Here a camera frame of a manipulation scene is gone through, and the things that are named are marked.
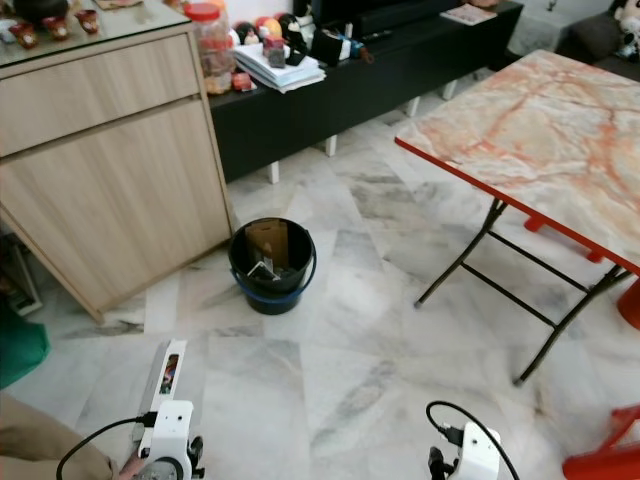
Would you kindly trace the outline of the person's bare hand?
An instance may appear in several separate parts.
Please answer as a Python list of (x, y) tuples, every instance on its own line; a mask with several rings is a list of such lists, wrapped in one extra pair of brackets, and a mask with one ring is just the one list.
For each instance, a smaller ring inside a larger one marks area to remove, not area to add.
[(136, 453), (133, 453), (132, 456), (123, 463), (123, 466), (120, 467), (120, 471), (118, 475), (116, 475), (116, 480), (134, 480), (134, 477), (140, 474), (143, 467), (145, 467), (145, 460), (142, 460)]

